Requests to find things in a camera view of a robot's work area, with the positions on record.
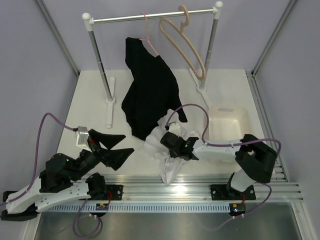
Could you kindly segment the white t shirt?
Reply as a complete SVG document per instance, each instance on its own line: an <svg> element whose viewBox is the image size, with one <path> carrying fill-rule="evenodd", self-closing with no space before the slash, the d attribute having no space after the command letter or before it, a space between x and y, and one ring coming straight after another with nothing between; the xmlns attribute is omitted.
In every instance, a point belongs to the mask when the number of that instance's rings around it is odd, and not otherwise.
<svg viewBox="0 0 320 240"><path fill-rule="evenodd" d="M170 156L169 150L160 143L165 133L164 127L155 127L146 137L141 151L154 160L162 182L165 185L170 185L187 161L179 157Z"/></svg>

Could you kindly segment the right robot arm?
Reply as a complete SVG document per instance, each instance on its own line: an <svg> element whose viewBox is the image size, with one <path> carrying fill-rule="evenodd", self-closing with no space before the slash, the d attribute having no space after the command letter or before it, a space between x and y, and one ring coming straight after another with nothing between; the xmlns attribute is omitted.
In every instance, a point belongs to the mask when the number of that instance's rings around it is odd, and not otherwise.
<svg viewBox="0 0 320 240"><path fill-rule="evenodd" d="M234 161L240 169L231 174L226 184L212 184L211 198L214 201L255 200L255 183L271 181L278 153L252 134L232 141L205 141L199 137L183 139L166 132L160 139L171 157L183 160Z"/></svg>

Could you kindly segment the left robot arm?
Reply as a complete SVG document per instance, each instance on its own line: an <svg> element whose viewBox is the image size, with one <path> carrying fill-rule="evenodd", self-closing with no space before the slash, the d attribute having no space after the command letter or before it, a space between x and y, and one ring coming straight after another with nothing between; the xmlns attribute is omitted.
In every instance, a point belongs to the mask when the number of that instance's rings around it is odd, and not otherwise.
<svg viewBox="0 0 320 240"><path fill-rule="evenodd" d="M24 222L37 217L54 206L76 200L101 200L107 195L105 177L93 173L84 182L80 180L98 164L118 170L135 151L131 148L114 149L125 139L124 134L104 134L79 126L76 146L81 148L78 158L56 153L45 163L45 169L33 184L20 191L5 191L6 204L1 220Z"/></svg>

